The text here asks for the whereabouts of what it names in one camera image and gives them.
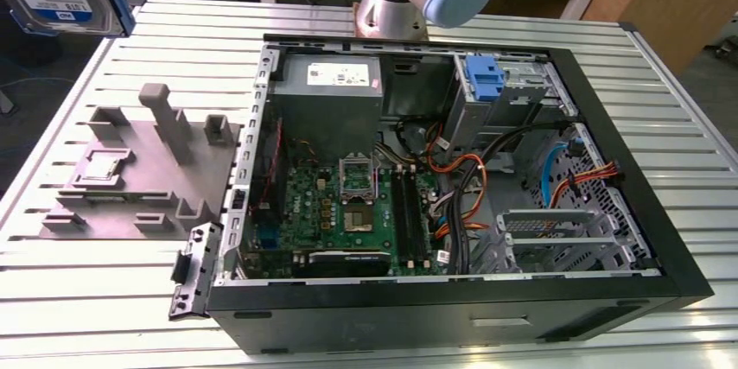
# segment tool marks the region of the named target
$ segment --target blue drive bay latch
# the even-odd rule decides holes
[[[505,89],[505,71],[492,56],[466,57],[466,76],[474,86],[478,101],[496,101]]]

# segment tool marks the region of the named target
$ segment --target blue cable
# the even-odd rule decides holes
[[[549,176],[552,176],[552,165],[554,164],[556,154],[560,150],[566,149],[566,143],[558,145],[549,152],[546,162],[544,163],[544,172],[541,173],[541,197],[544,198],[544,206],[548,207],[552,203],[552,188],[549,185]]]
[[[6,58],[3,55],[0,55],[0,60],[8,64],[11,67],[16,67],[20,69],[24,73],[27,73],[34,78],[42,78],[39,74],[36,74],[34,71],[31,71],[27,67],[23,65],[16,64],[10,58]]]
[[[34,143],[26,143],[24,145],[16,146],[16,147],[8,147],[7,149],[0,149],[0,156],[8,155],[11,153],[15,153],[16,151],[22,151],[26,149],[32,148],[36,145],[36,142]]]

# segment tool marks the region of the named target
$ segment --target ram slot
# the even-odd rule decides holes
[[[426,231],[421,224],[421,193],[415,185],[415,174],[410,173],[403,176],[403,191],[405,191],[405,221],[407,224],[407,234],[411,240],[411,258],[417,264],[422,264],[425,259],[429,259],[429,251],[426,250]]]
[[[397,255],[402,263],[411,259],[411,239],[407,233],[405,219],[405,172],[393,172],[393,216],[395,217],[395,246]]]

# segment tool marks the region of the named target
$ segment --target metal work surface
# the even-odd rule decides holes
[[[189,120],[243,123],[266,32],[351,35],[346,8],[149,0],[134,36],[105,40],[0,202],[0,366],[733,367],[738,359],[738,161],[674,78],[613,23],[484,16],[431,41],[569,48],[657,190],[716,296],[582,343],[247,356],[213,320],[167,320],[182,241],[39,240],[93,138],[97,105],[141,106],[167,83]]]

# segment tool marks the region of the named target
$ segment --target green circuit board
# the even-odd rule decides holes
[[[291,277],[291,253],[294,251],[382,251],[393,255],[391,275],[435,275],[437,266],[418,264],[413,268],[401,264],[395,250],[395,218],[393,209],[391,172],[378,169],[377,199],[373,205],[362,202],[342,204],[339,198],[338,167],[299,167],[290,170],[285,203],[285,222],[279,229],[259,229],[258,235],[269,243],[261,251],[262,277]],[[346,187],[363,188],[373,182],[366,175],[347,172]],[[437,178],[433,174],[417,174],[417,186],[422,199],[435,190]],[[361,231],[349,231],[361,223]],[[430,252],[429,232],[425,228],[425,244]]]

